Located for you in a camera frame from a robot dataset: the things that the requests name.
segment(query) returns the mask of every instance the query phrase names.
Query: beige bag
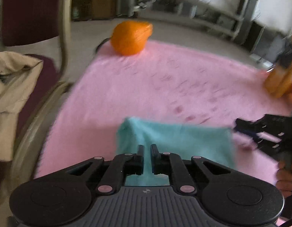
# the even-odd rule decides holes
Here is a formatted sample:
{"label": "beige bag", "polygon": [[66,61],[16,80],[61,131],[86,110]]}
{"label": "beige bag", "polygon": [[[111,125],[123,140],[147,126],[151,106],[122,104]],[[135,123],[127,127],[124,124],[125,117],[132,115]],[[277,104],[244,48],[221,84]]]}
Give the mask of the beige bag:
{"label": "beige bag", "polygon": [[18,114],[35,88],[43,61],[16,52],[0,52],[0,160],[13,158]]}

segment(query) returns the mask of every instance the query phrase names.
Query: cabinet door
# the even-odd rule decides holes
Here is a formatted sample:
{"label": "cabinet door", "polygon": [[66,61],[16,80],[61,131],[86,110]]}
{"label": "cabinet door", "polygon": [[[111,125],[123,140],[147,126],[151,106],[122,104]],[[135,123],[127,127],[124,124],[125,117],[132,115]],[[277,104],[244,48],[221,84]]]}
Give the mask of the cabinet door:
{"label": "cabinet door", "polygon": [[110,19],[115,17],[116,0],[92,0],[92,18]]}

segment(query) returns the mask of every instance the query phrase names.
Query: orange round object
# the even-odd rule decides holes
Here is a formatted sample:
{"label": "orange round object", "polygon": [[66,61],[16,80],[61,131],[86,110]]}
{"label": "orange round object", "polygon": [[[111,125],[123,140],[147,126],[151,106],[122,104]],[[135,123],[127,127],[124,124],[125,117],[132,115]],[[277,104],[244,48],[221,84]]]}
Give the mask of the orange round object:
{"label": "orange round object", "polygon": [[125,21],[118,24],[110,39],[111,45],[121,55],[128,56],[141,52],[152,34],[152,24],[139,21]]}

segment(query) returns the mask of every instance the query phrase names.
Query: teal cloth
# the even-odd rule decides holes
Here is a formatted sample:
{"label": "teal cloth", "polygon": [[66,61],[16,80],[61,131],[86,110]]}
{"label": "teal cloth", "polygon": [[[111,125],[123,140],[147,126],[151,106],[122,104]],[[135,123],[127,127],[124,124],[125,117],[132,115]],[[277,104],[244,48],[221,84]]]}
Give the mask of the teal cloth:
{"label": "teal cloth", "polygon": [[128,176],[127,186],[169,185],[167,176],[152,173],[150,145],[153,143],[161,153],[175,153],[188,160],[199,155],[224,166],[235,167],[229,128],[161,124],[131,117],[121,124],[117,137],[117,154],[136,153],[139,144],[145,147],[144,174]]}

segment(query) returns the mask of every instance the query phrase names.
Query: pink fabric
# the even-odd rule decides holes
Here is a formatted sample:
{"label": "pink fabric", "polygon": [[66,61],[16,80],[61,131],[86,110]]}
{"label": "pink fabric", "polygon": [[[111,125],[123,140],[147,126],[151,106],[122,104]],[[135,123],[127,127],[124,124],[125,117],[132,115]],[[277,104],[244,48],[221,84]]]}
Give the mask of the pink fabric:
{"label": "pink fabric", "polygon": [[[117,128],[129,116],[233,126],[239,117],[289,115],[285,102],[269,97],[262,82],[256,69],[212,54],[149,41],[140,54],[122,57],[108,42],[64,103],[36,176],[94,156],[112,159]],[[235,135],[237,169],[275,183],[276,162],[242,149],[243,142]]]}

